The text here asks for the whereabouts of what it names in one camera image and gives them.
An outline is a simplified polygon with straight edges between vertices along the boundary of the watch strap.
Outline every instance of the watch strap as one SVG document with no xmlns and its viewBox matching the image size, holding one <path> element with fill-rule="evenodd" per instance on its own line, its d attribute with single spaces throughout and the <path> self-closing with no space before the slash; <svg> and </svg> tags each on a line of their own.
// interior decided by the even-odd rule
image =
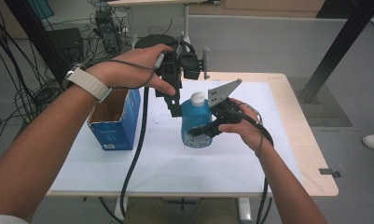
<svg viewBox="0 0 374 224">
<path fill-rule="evenodd" d="M 76 68 L 74 72 L 70 72 L 66 78 L 96 97 L 99 103 L 101 103 L 112 90 L 105 86 L 97 77 L 92 76 L 80 68 Z"/>
</svg>

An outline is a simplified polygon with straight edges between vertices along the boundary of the hand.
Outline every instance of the hand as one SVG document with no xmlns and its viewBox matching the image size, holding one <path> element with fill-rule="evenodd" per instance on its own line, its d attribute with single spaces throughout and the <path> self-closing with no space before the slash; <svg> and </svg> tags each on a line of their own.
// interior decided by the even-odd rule
<svg viewBox="0 0 374 224">
<path fill-rule="evenodd" d="M 128 63 L 135 63 L 145 67 L 153 68 L 155 61 L 162 52 L 172 51 L 169 46 L 158 44 L 147 49 L 133 49 L 115 57 Z M 88 72 L 109 87 L 138 87 L 145 83 L 151 76 L 152 70 L 127 65 L 125 63 L 103 62 L 95 64 L 88 69 Z M 158 76 L 153 76 L 146 84 L 168 95 L 175 95 L 175 89 L 168 82 Z"/>
<path fill-rule="evenodd" d="M 258 120 L 256 112 L 250 109 L 242 101 L 237 99 L 231 99 L 236 105 L 239 106 L 241 111 L 254 120 Z M 246 120 L 242 120 L 237 124 L 221 124 L 218 127 L 218 130 L 224 133 L 238 133 L 244 143 L 249 146 L 254 151 L 258 150 L 263 145 L 269 144 L 270 142 L 263 137 L 261 131 L 254 127 L 251 123 Z"/>
</svg>

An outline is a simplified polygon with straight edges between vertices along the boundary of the cardboard box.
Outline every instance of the cardboard box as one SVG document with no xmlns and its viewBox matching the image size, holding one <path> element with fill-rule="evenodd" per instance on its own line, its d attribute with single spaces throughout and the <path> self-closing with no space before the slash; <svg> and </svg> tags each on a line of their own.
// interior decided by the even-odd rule
<svg viewBox="0 0 374 224">
<path fill-rule="evenodd" d="M 113 89 L 88 117 L 104 150 L 132 150 L 140 108 L 139 90 Z"/>
</svg>

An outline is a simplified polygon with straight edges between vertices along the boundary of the left hand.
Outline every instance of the left hand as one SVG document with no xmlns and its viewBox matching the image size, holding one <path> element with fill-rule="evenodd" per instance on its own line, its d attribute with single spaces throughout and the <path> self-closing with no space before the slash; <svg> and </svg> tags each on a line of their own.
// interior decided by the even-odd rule
<svg viewBox="0 0 374 224">
<path fill-rule="evenodd" d="M 151 48 L 127 51 L 114 59 L 153 68 L 159 55 L 165 51 L 173 51 L 173 49 L 169 46 L 158 44 Z M 125 63 L 103 62 L 90 67 L 88 72 L 99 78 L 109 87 L 138 87 L 149 79 L 152 70 Z M 165 94 L 175 95 L 173 86 L 156 75 L 146 85 Z"/>
</svg>

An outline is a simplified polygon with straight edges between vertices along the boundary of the gray floor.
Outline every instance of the gray floor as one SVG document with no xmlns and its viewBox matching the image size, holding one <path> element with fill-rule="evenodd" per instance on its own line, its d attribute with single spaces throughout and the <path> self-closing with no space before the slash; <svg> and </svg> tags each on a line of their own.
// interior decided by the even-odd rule
<svg viewBox="0 0 374 224">
<path fill-rule="evenodd" d="M 310 77 L 344 22 L 191 17 L 189 32 L 195 49 L 211 49 L 210 71 Z M 0 67 L 0 115 L 7 115 L 14 110 L 13 94 L 4 94 L 12 86 L 2 71 L 4 68 Z M 314 200 L 329 223 L 374 223 L 374 150 L 361 142 L 362 137 L 374 133 L 374 25 L 370 23 L 358 37 L 326 85 L 353 127 L 312 128 L 329 167 L 341 173 L 336 178 L 339 195 Z M 17 119 L 8 124 L 0 154 L 20 125 Z M 114 199 L 107 201 L 110 206 L 115 203 Z M 251 204 L 256 214 L 258 199 L 251 199 Z M 170 209 L 179 211 L 179 206 Z M 96 198 L 83 202 L 82 198 L 47 197 L 34 223 L 110 223 L 111 219 Z M 280 222 L 274 206 L 267 223 Z"/>
</svg>

